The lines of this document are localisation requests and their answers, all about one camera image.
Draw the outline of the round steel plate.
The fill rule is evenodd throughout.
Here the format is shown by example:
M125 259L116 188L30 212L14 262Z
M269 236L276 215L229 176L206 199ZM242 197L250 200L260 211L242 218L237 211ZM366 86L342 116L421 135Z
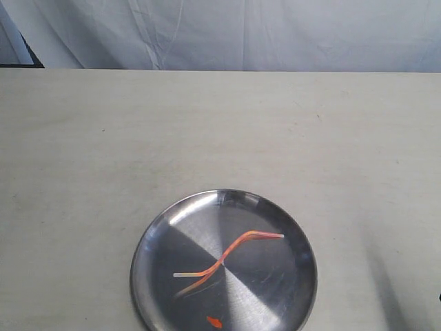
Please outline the round steel plate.
M272 201L243 190L198 192L159 213L130 268L146 330L301 330L314 306L308 238Z

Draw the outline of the blue backdrop cloth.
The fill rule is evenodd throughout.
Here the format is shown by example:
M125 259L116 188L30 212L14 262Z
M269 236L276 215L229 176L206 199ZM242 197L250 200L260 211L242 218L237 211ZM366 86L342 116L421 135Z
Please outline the blue backdrop cloth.
M439 72L439 1L2 1L47 68Z

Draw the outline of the black frame post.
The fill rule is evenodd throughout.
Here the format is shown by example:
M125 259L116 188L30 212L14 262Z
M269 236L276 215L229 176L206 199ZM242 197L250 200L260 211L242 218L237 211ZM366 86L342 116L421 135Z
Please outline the black frame post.
M8 39L8 43L11 45L15 59L6 59L5 55L1 55L1 67L2 68L44 68L45 66L38 59L36 54L32 51L27 41L20 34L21 43L11 43Z

